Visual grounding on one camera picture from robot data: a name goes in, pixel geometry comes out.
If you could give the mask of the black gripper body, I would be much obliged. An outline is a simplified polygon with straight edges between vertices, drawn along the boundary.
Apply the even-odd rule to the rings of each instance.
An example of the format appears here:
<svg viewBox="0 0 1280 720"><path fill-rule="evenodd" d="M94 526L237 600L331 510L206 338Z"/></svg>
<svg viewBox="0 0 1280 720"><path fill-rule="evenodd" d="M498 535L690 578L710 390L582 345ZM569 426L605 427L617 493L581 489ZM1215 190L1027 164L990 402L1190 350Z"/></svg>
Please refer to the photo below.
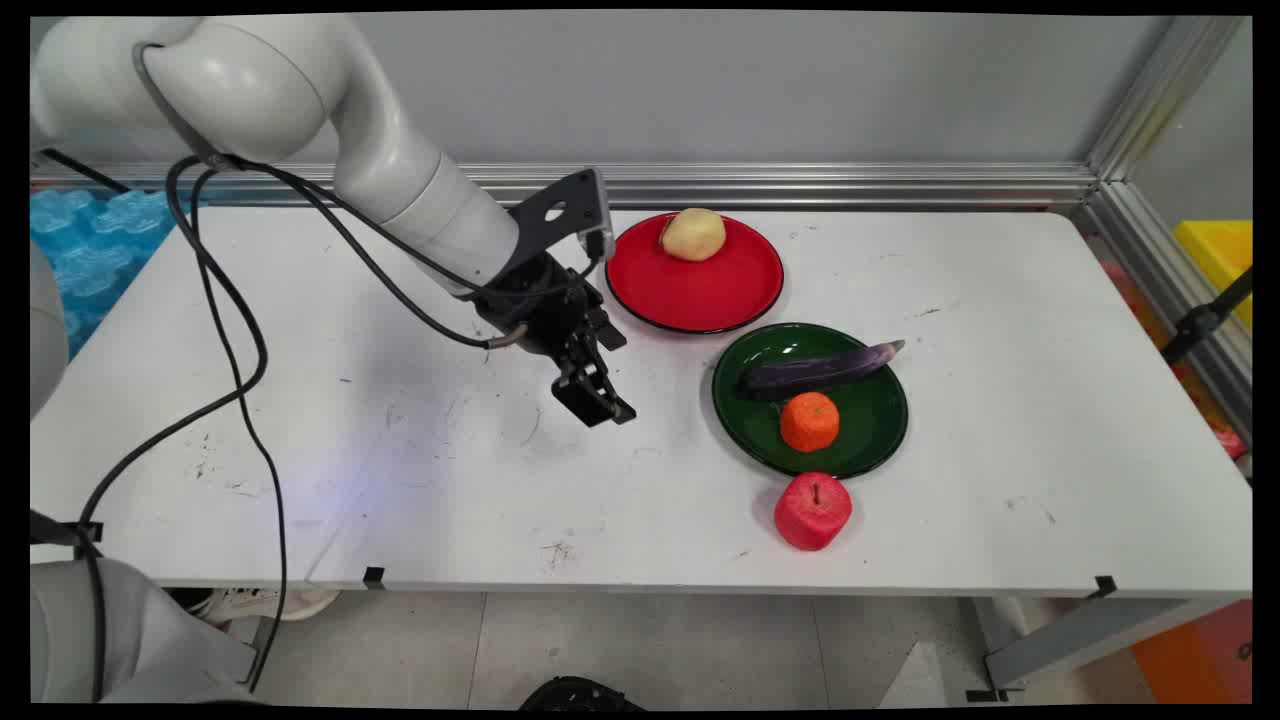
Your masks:
<svg viewBox="0 0 1280 720"><path fill-rule="evenodd" d="M544 252L512 270L471 302L480 318L504 334L524 328L515 341L522 350L549 357L562 373L602 365L600 351L622 348L627 340L603 306L602 292L589 282L599 261L582 272L568 269Z"/></svg>

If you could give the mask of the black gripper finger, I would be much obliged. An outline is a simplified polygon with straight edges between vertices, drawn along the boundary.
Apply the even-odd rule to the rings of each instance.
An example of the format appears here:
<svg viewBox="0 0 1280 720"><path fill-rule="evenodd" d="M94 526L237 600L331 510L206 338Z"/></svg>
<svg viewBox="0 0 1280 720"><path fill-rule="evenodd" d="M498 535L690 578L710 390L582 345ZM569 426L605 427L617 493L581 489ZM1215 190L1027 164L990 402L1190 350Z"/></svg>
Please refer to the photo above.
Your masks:
<svg viewBox="0 0 1280 720"><path fill-rule="evenodd" d="M611 411L611 419L614 424L625 424L634 420L636 411L614 389L609 368L600 354L598 338L590 338L590 382L599 404Z"/></svg>
<svg viewBox="0 0 1280 720"><path fill-rule="evenodd" d="M566 345L556 363L559 377L552 383L552 395L585 427L617 418L608 368L595 345Z"/></svg>

